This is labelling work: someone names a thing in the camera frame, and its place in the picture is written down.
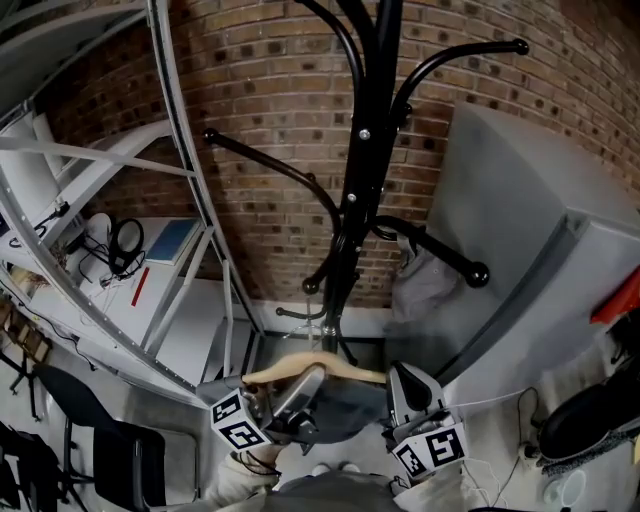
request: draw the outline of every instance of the cable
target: cable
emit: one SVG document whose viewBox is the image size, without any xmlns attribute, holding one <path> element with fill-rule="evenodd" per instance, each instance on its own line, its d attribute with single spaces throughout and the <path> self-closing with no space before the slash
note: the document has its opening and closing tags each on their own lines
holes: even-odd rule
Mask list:
<svg viewBox="0 0 640 512">
<path fill-rule="evenodd" d="M 258 472 L 258 471 L 255 471 L 255 470 L 251 469 L 251 468 L 249 467 L 249 464 L 247 464 L 246 462 L 244 462 L 244 461 L 242 460 L 242 455 L 243 455 L 244 453 L 246 453 L 247 455 L 249 455 L 249 456 L 250 456 L 253 460 L 255 460 L 255 461 L 256 461 L 256 462 L 257 462 L 261 467 L 263 467 L 263 468 L 265 468 L 265 469 L 267 469 L 267 470 L 271 471 L 271 473 L 260 473 L 260 472 Z M 232 456 L 232 458 L 233 458 L 235 461 L 237 461 L 237 462 L 239 462 L 240 464 L 242 464 L 242 465 L 245 467 L 245 469 L 246 469 L 247 471 L 250 471 L 250 472 L 251 472 L 251 473 L 253 473 L 254 475 L 260 475 L 260 476 L 277 476 L 277 477 L 280 477 L 280 476 L 282 475 L 282 473 L 280 473 L 280 471 L 278 471 L 278 470 L 276 470 L 275 468 L 273 468 L 273 467 L 269 466 L 268 464 L 265 464 L 264 462 L 262 462 L 262 461 L 260 461 L 260 460 L 256 459 L 256 458 L 255 458 L 253 455 L 251 455 L 251 453 L 249 453 L 249 452 L 243 452 L 243 453 L 237 453 L 237 452 L 234 452 L 234 453 L 232 453 L 232 454 L 231 454 L 231 456 Z"/>
<path fill-rule="evenodd" d="M 503 398 L 510 398 L 512 396 L 520 395 L 529 389 L 521 389 L 520 391 L 514 391 L 513 393 L 509 393 L 507 395 L 497 396 L 495 398 L 488 398 L 487 400 L 480 400 L 479 402 L 468 402 L 466 404 L 456 404 L 456 405 L 447 405 L 447 409 L 451 409 L 452 407 L 467 407 L 469 405 L 479 405 L 479 404 L 487 404 L 489 402 L 497 402 L 498 400 L 502 400 Z"/>
<path fill-rule="evenodd" d="M 490 507 L 491 505 L 489 504 L 489 493 L 486 491 L 486 489 L 482 489 L 480 487 L 480 484 L 478 484 L 478 482 L 476 481 L 476 479 L 473 478 L 473 475 L 471 474 L 471 471 L 469 471 L 469 468 L 467 467 L 467 463 L 465 461 L 462 461 L 462 467 L 464 467 L 464 469 L 467 472 L 467 475 L 469 475 L 469 478 L 471 478 L 473 485 L 476 486 L 475 489 L 471 489 L 471 490 L 478 491 L 480 493 L 480 496 L 482 496 L 482 499 L 486 503 L 487 507 Z"/>
<path fill-rule="evenodd" d="M 33 310 L 29 309 L 29 307 L 28 307 L 24 302 L 22 302 L 22 299 L 21 299 L 20 297 L 18 297 L 18 296 L 13 292 L 13 290 L 11 290 L 11 288 L 9 288 L 9 287 L 7 286 L 7 284 L 6 284 L 6 283 L 5 283 L 1 278 L 0 278 L 0 284 L 4 287 L 5 291 L 9 292 L 11 295 L 13 295 L 13 296 L 16 298 L 16 300 L 18 301 L 18 307 L 19 307 L 19 308 L 20 308 L 20 307 L 22 307 L 22 308 L 26 309 L 29 313 L 31 313 L 33 316 L 37 316 L 38 318 L 41 318 L 42 320 L 44 320 L 45 322 L 47 322 L 47 323 L 51 326 L 51 330 L 53 330 L 54 334 L 55 334 L 58 338 L 62 338 L 63 340 L 67 340 L 67 341 L 70 341 L 71 343 L 73 343 L 73 346 L 74 346 L 74 348 L 75 348 L 76 353 L 77 353 L 80 357 L 82 357 L 82 358 L 87 362 L 87 364 L 89 365 L 89 368 L 91 368 L 91 371 L 92 371 L 92 372 L 95 372 L 95 371 L 96 371 L 96 367 L 93 365 L 93 363 L 92 363 L 91 361 L 89 361 L 89 358 L 88 358 L 87 356 L 85 356 L 85 355 L 81 354 L 81 353 L 78 351 L 78 340 L 76 340 L 76 339 L 74 339 L 74 338 L 70 338 L 69 336 L 65 336 L 65 335 L 63 335 L 63 334 L 60 334 L 60 333 L 58 332 L 58 330 L 56 329 L 56 326 L 55 326 L 55 325 L 53 325 L 53 322 L 51 322 L 51 320 L 49 320 L 48 318 L 45 318 L 45 317 L 43 317 L 43 316 L 41 316 L 41 315 L 38 315 L 38 314 L 37 314 L 37 313 L 35 313 Z"/>
<path fill-rule="evenodd" d="M 533 391 L 535 393 L 535 395 L 536 395 L 536 408 L 534 409 L 533 413 L 531 414 L 531 418 L 529 420 L 529 423 L 531 423 L 531 421 L 533 420 L 533 417 L 538 412 L 538 408 L 540 407 L 540 395 L 538 394 L 538 390 L 536 388 L 534 388 L 533 386 L 532 387 L 528 387 L 522 393 L 520 393 L 520 397 L 518 398 L 518 446 L 516 446 L 516 453 L 518 453 L 518 455 L 516 455 L 516 461 L 513 464 L 513 468 L 511 468 L 511 473 L 509 473 L 509 476 L 507 477 L 506 482 L 502 486 L 502 489 L 498 493 L 498 496 L 496 496 L 496 500 L 493 502 L 492 507 L 495 507 L 496 503 L 498 503 L 498 500 L 500 499 L 500 496 L 502 495 L 504 490 L 507 488 L 507 485 L 509 485 L 509 482 L 511 481 L 511 478 L 513 477 L 513 474 L 515 473 L 516 468 L 518 467 L 518 463 L 520 462 L 519 450 L 520 450 L 520 445 L 522 444 L 522 425 L 521 425 L 521 423 L 522 423 L 522 411 L 520 409 L 520 405 L 522 403 L 522 398 L 529 391 Z"/>
<path fill-rule="evenodd" d="M 55 218 L 63 217 L 70 209 L 69 203 L 66 201 L 62 203 L 58 208 L 55 208 L 53 213 L 49 215 L 46 219 L 41 220 L 36 226 L 33 227 L 34 231 L 38 234 L 38 238 L 42 238 L 47 234 L 47 223 L 52 221 Z M 9 247 L 13 249 L 18 249 L 22 247 L 22 244 L 18 240 L 17 237 L 9 240 Z"/>
<path fill-rule="evenodd" d="M 473 481 L 473 483 L 474 483 L 474 484 L 475 484 L 475 486 L 476 486 L 476 489 L 472 489 L 472 490 L 480 492 L 480 495 L 481 495 L 483 498 L 485 498 L 485 495 L 483 494 L 483 492 L 484 492 L 484 493 L 486 493 L 486 498 L 485 498 L 485 500 L 484 500 L 484 501 L 485 501 L 485 503 L 487 504 L 487 506 L 488 506 L 488 507 L 490 507 L 491 505 L 489 504 L 489 492 L 488 492 L 486 489 L 484 489 L 484 488 L 480 487 L 480 485 L 478 485 L 478 482 L 476 481 L 476 479 L 475 479 L 475 478 L 473 478 L 473 475 L 471 475 L 471 471 L 469 471 L 469 468 L 468 468 L 468 467 L 467 467 L 467 465 L 466 465 L 466 461 L 468 461 L 468 460 L 472 460 L 472 461 L 474 461 L 474 462 L 480 462 L 481 464 L 486 464 L 487 466 L 489 466 L 489 471 L 491 472 L 491 477 L 493 478 L 493 481 L 496 483 L 496 486 L 497 486 L 497 490 L 496 490 L 496 497 L 497 497 L 498 499 L 500 499 L 500 494 L 501 494 L 501 491 L 500 491 L 500 480 L 498 480 L 498 477 L 497 477 L 497 476 L 496 476 L 496 474 L 493 472 L 493 467 L 491 467 L 491 463 L 487 462 L 486 460 L 482 460 L 482 459 L 474 459 L 474 458 L 472 458 L 472 457 L 467 457 L 467 458 L 465 459 L 465 461 L 463 462 L 463 466 L 464 466 L 464 468 L 467 470 L 467 473 L 469 474 L 469 477 L 471 478 L 471 480 Z M 504 501 L 505 506 L 506 506 L 507 508 L 509 508 L 509 502 L 508 502 L 504 497 L 502 497 L 501 499 L 502 499 L 502 501 Z"/>
<path fill-rule="evenodd" d="M 274 466 L 270 466 L 269 464 L 267 464 L 266 462 L 262 462 L 260 459 L 258 459 L 257 457 L 255 457 L 253 455 L 253 453 L 251 452 L 246 452 L 247 455 L 249 457 L 251 457 L 253 460 L 255 460 L 258 464 L 260 464 L 263 468 L 268 469 L 269 471 L 272 471 L 274 474 L 278 475 L 278 476 L 282 476 L 282 473 L 280 471 L 278 471 Z"/>
</svg>

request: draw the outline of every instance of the wall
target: wall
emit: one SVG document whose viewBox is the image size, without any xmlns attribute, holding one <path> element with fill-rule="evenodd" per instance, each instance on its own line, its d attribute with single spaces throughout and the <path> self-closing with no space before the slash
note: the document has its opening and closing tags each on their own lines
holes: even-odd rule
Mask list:
<svg viewBox="0 0 640 512">
<path fill-rule="evenodd" d="M 470 57 L 438 69 L 411 99 L 396 139 L 380 212 L 422 222 L 438 182 L 455 101 L 503 110 L 571 137 L 640 203 L 637 19 L 593 0 L 405 2 L 398 79 L 457 44 L 525 38 L 527 57 Z M 374 5 L 367 4 L 370 12 Z M 335 2 L 329 8 L 338 12 Z M 175 0 L 172 33 L 192 131 L 225 235 L 255 298 L 300 300 L 322 261 L 328 218 L 304 189 L 200 138 L 223 133 L 314 172 L 339 199 L 352 95 L 337 39 L 292 1 Z M 41 98 L 55 136 L 86 144 L 165 117 L 148 30 L 95 50 Z M 170 144 L 149 150 L 176 159 Z M 194 212 L 179 179 L 119 174 L 90 205 L 120 215 Z M 352 305 L 386 307 L 399 253 L 367 240 Z"/>
</svg>

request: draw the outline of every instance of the red object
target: red object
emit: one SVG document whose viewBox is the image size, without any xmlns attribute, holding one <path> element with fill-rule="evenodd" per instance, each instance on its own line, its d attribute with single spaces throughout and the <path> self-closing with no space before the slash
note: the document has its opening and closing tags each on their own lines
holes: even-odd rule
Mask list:
<svg viewBox="0 0 640 512">
<path fill-rule="evenodd" d="M 616 292 L 591 314 L 592 324 L 610 324 L 621 315 L 640 307 L 640 267 L 633 271 Z"/>
<path fill-rule="evenodd" d="M 147 280 L 147 276 L 149 275 L 149 267 L 144 268 L 144 272 L 142 272 L 142 277 L 140 278 L 140 282 L 138 283 L 138 287 L 136 288 L 136 293 L 133 296 L 133 300 L 131 301 L 131 305 L 135 308 L 138 303 L 138 297 L 140 297 L 140 292 L 142 291 L 142 287 L 144 286 L 144 282 Z"/>
</svg>

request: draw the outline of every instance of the coat rack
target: coat rack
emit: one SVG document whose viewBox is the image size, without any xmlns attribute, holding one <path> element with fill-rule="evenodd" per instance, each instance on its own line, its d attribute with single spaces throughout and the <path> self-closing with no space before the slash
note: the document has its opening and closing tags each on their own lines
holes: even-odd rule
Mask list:
<svg viewBox="0 0 640 512">
<path fill-rule="evenodd" d="M 377 215 L 396 134 L 412 111 L 408 103 L 411 93 L 431 71 L 450 60 L 486 53 L 526 55 L 529 46 L 522 39 L 514 39 L 447 48 L 420 64 L 394 97 L 402 0 L 380 0 L 375 24 L 361 0 L 337 0 L 360 39 L 362 58 L 351 35 L 336 16 L 314 0 L 297 1 L 335 32 L 351 69 L 353 121 L 340 207 L 318 185 L 313 174 L 303 174 L 213 128 L 206 129 L 203 135 L 205 142 L 210 145 L 217 144 L 297 181 L 308 188 L 327 210 L 333 229 L 329 254 L 318 270 L 302 282 L 303 291 L 313 295 L 325 280 L 322 309 L 312 315 L 282 308 L 278 308 L 276 313 L 301 320 L 314 320 L 326 315 L 322 328 L 322 348 L 335 353 L 339 345 L 348 361 L 357 364 L 342 339 L 340 319 L 353 285 L 360 277 L 356 267 L 363 241 L 369 231 L 384 240 L 396 240 L 396 233 L 400 233 L 455 269 L 473 288 L 485 286 L 489 281 L 489 269 L 484 263 L 468 260 L 405 220 Z"/>
</svg>

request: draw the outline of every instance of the wooden hanger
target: wooden hanger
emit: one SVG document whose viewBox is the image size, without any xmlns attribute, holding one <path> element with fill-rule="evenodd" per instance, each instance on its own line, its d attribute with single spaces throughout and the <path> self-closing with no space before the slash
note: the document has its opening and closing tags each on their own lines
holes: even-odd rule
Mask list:
<svg viewBox="0 0 640 512">
<path fill-rule="evenodd" d="M 329 375 L 335 375 L 336 377 L 375 382 L 377 384 L 386 383 L 386 377 L 383 373 L 351 366 L 331 352 L 296 352 L 295 354 L 289 354 L 266 370 L 243 375 L 242 381 L 245 384 L 265 384 L 275 380 L 295 377 L 312 364 L 323 365 Z"/>
</svg>

